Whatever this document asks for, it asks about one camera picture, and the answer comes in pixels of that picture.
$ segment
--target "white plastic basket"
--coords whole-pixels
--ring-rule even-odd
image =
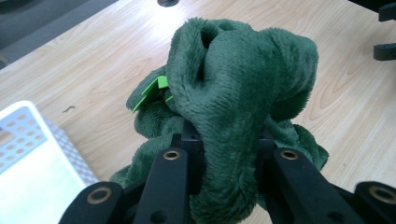
[[[0,223],[57,223],[96,177],[31,102],[0,111]]]

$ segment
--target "light wood surface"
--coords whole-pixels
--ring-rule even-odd
[[[34,102],[108,180],[145,142],[125,107],[128,96],[166,63],[174,31],[192,17],[280,27],[313,39],[318,78],[294,122],[329,151],[322,173],[348,190],[365,180],[396,186],[396,62],[373,59],[373,45],[396,42],[396,22],[378,22],[377,14],[347,0],[180,0],[169,8],[120,0],[0,70],[0,109]],[[271,221],[257,208],[244,222]]]

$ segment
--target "brass insert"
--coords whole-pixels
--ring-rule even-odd
[[[396,193],[378,186],[369,188],[370,194],[383,203],[396,204]]]
[[[280,156],[290,161],[295,161],[298,159],[298,154],[290,150],[283,150],[280,152]]]
[[[167,152],[163,153],[163,157],[166,160],[174,161],[174,160],[177,160],[178,158],[180,158],[180,153],[178,153],[177,151],[174,151],[174,150],[167,151]]]
[[[87,202],[90,204],[99,204],[107,201],[111,196],[111,189],[108,187],[100,187],[91,192],[87,197]]]

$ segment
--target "green tag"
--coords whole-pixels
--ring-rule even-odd
[[[158,88],[163,89],[168,87],[168,77],[158,76]]]
[[[132,112],[136,112],[142,105],[148,105],[163,93],[168,87],[168,79],[166,76],[158,76],[155,78],[142,92],[143,98],[136,104]]]

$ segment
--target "green towel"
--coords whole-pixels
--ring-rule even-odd
[[[257,32],[239,21],[187,21],[172,39],[167,64],[128,99],[127,107],[138,110],[135,129],[148,141],[111,180],[127,187],[147,177],[155,155],[188,119],[205,148],[202,190],[190,199],[194,221],[236,223],[256,203],[265,208],[254,177],[262,127],[318,169],[328,159],[312,134],[290,121],[309,98],[317,65],[317,47],[306,37],[277,28]],[[168,87],[157,86],[162,76]]]

